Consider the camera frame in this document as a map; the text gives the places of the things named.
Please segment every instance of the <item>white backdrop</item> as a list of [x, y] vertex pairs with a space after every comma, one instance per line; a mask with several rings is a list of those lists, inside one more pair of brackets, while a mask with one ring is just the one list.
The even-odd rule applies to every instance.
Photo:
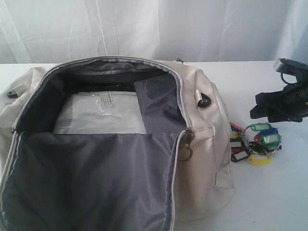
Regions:
[[0, 63], [308, 63], [308, 0], [0, 0]]

